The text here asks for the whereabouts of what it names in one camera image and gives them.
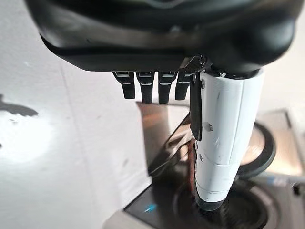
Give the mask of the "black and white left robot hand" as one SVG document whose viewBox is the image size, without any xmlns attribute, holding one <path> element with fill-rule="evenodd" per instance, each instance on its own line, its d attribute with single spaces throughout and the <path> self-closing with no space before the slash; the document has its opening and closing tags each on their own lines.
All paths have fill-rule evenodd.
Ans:
<svg viewBox="0 0 305 229">
<path fill-rule="evenodd" d="M 196 140 L 194 196 L 205 211 L 226 199 L 250 140 L 262 68 L 289 48 L 302 0 L 28 0 L 48 49 L 91 72 L 113 72 L 124 97 L 159 103 L 179 74 Z"/>
</svg>

